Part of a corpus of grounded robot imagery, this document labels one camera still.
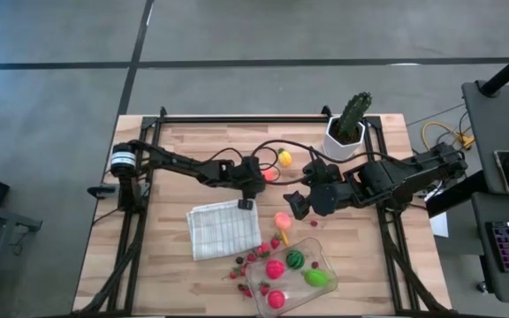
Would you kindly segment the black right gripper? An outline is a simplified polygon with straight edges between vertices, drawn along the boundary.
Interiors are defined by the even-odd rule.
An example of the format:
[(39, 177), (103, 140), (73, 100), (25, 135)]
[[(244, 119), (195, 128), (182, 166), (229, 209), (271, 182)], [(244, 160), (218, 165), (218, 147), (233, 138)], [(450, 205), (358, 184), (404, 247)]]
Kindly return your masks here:
[(302, 172), (302, 184), (310, 188), (308, 200), (316, 214), (328, 216), (348, 207), (348, 187), (337, 165), (312, 159)]

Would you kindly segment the toy peach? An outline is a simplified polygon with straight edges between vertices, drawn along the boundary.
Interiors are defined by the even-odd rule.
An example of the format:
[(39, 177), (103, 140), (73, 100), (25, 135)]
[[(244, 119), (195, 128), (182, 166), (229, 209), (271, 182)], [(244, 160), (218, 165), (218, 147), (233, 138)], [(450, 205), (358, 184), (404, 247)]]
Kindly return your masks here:
[(274, 216), (274, 222), (279, 230), (286, 230), (292, 225), (291, 218), (284, 212), (276, 213)]

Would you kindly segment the green striped toy watermelon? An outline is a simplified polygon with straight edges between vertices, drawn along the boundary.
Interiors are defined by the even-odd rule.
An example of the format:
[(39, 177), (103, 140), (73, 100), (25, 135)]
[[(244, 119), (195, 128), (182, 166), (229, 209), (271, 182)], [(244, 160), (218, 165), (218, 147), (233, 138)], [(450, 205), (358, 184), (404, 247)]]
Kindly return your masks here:
[(305, 264), (305, 256), (300, 250), (290, 250), (285, 257), (286, 265), (290, 269), (301, 269)]

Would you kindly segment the light green toy melon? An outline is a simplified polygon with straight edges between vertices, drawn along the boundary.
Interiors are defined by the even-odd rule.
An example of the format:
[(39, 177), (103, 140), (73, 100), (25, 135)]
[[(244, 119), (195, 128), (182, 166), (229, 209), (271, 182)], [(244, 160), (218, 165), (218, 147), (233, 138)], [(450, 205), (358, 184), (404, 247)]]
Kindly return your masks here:
[(305, 283), (313, 287), (324, 287), (330, 281), (327, 272), (322, 269), (308, 269), (302, 275)]

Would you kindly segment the large red ribbed toy fruit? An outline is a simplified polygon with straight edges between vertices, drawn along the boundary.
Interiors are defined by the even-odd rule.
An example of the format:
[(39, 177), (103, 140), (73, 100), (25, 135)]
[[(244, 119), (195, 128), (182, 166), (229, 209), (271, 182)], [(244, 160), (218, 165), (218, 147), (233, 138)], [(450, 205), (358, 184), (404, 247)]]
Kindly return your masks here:
[(265, 272), (269, 279), (279, 279), (285, 273), (285, 265), (282, 261), (270, 260), (266, 263)]

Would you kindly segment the red toy apple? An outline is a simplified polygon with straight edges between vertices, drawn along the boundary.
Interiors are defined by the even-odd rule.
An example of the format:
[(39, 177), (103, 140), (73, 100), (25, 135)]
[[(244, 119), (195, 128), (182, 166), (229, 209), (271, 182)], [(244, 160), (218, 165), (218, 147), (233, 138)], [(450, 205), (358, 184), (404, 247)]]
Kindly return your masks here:
[(285, 305), (285, 295), (280, 290), (271, 290), (267, 295), (267, 303), (273, 309), (280, 309)]

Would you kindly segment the clear plastic tupperware container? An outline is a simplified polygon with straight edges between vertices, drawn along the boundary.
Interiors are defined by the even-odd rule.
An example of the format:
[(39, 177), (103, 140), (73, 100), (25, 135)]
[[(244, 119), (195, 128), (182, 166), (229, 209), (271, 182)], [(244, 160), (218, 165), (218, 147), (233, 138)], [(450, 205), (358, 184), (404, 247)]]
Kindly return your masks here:
[[(305, 264), (301, 269), (290, 269), (286, 265), (285, 257), (290, 250), (300, 250), (305, 256)], [(265, 272), (266, 263), (270, 260), (282, 261), (285, 265), (285, 273), (276, 280), (271, 280)], [(327, 272), (330, 281), (324, 287), (313, 287), (305, 283), (303, 272), (312, 269), (312, 262), (319, 263), (319, 269)], [(304, 238), (297, 244), (288, 246), (273, 253), (266, 259), (259, 260), (247, 265), (247, 287), (253, 293), (253, 300), (258, 314), (263, 318), (277, 318), (296, 307), (304, 305), (311, 300), (317, 299), (338, 287), (338, 276), (329, 264), (321, 243), (315, 238)], [(285, 305), (280, 309), (273, 309), (267, 303), (267, 295), (262, 296), (259, 291), (259, 283), (267, 282), (271, 290), (280, 290), (285, 295)]]

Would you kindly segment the white hexagonal plant pot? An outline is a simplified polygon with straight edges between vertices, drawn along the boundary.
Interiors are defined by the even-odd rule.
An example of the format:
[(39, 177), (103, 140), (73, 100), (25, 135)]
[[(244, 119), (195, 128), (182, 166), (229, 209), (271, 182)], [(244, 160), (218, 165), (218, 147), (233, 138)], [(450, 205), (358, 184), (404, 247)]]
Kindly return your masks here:
[(333, 126), (339, 120), (339, 116), (331, 117), (327, 124), (326, 133), (323, 137), (322, 148), (323, 152), (332, 159), (345, 160), (355, 153), (355, 151), (362, 145), (364, 141), (364, 134), (366, 127), (363, 123), (357, 124), (357, 136), (355, 141), (348, 144), (342, 144), (337, 141), (331, 132)]

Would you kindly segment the white checked cloth towel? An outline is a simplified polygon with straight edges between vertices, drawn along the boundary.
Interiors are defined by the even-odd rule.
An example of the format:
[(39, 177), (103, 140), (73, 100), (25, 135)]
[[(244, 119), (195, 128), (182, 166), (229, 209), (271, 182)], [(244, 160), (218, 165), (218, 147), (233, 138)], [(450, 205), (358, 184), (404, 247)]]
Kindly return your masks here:
[(186, 214), (195, 261), (239, 254), (262, 243), (257, 205), (248, 202), (251, 209), (239, 208), (235, 200), (197, 206)]

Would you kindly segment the green cactus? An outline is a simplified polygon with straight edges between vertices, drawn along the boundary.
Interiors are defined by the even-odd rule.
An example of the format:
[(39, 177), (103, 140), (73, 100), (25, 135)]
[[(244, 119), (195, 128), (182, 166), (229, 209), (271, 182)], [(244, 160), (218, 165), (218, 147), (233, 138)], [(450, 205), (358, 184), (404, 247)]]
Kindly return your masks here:
[(332, 134), (341, 144), (349, 144), (358, 138), (358, 124), (371, 105), (372, 96), (369, 92), (354, 95), (345, 106), (343, 113), (333, 126)]

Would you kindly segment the white paper sheet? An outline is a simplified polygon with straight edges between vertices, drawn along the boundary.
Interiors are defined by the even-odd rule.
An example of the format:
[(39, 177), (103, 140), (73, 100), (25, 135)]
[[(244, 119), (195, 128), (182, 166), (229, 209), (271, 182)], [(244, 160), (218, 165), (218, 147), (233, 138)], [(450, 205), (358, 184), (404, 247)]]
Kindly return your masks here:
[(448, 218), (446, 213), (432, 216), (429, 221), (434, 236), (441, 238), (449, 237)]

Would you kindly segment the dark grey desk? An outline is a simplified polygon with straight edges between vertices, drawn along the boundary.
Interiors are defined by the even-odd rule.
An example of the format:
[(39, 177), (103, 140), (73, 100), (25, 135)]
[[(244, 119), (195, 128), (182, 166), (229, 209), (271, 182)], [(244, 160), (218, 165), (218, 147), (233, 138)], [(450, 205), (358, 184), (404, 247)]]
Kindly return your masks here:
[(486, 223), (509, 221), (509, 195), (475, 193), (472, 196), (475, 220), (482, 243), (481, 257), (484, 282), (490, 293), (502, 302), (509, 303), (509, 273), (502, 272), (490, 247)]
[(494, 153), (509, 151), (509, 86), (493, 97), (483, 95), (476, 83), (461, 85), (485, 182), (491, 193), (506, 194)]

